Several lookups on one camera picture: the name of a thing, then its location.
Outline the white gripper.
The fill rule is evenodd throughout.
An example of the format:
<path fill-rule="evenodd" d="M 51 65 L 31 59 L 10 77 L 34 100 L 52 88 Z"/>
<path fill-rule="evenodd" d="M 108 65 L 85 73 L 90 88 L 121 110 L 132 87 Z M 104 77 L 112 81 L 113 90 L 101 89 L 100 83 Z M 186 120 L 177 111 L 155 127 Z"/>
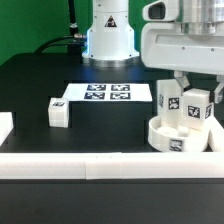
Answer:
<path fill-rule="evenodd" d="M 183 34 L 178 23 L 147 23 L 141 33 L 141 59 L 146 67 L 175 70 L 181 93 L 190 87 L 187 72 L 219 75 L 214 102 L 222 102 L 224 23 L 219 23 L 216 33 L 210 36 Z"/>

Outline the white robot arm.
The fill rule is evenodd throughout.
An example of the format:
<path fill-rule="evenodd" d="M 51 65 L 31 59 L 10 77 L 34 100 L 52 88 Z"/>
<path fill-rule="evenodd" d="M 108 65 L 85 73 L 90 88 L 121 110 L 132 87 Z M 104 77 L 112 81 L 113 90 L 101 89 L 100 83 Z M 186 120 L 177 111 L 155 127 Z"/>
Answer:
<path fill-rule="evenodd" d="M 129 0 L 92 0 L 86 63 L 119 66 L 140 58 L 149 68 L 172 70 L 183 88 L 188 72 L 212 74 L 214 102 L 224 98 L 224 0 L 155 0 L 142 9 L 147 22 L 141 48 L 134 47 L 128 21 Z"/>

